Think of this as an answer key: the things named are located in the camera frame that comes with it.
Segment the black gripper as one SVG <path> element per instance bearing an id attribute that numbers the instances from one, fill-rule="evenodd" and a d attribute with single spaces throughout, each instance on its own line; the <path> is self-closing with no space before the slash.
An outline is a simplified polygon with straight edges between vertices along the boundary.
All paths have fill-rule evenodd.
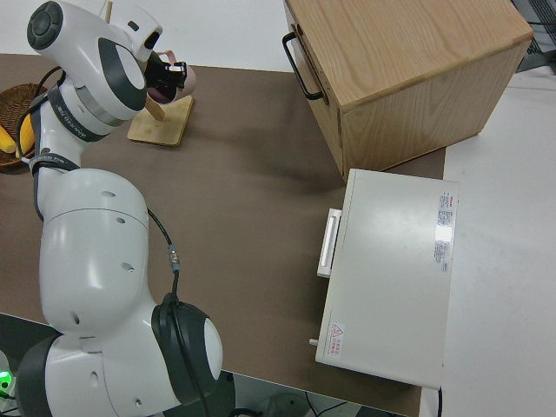
<path id="1" fill-rule="evenodd" d="M 165 90 L 177 90 L 179 87 L 179 79 L 175 77 L 169 78 L 168 72 L 173 74 L 186 75 L 186 63 L 169 64 L 163 61 L 160 56 L 152 52 L 147 61 L 145 69 L 145 81 L 148 88 L 157 88 Z"/>

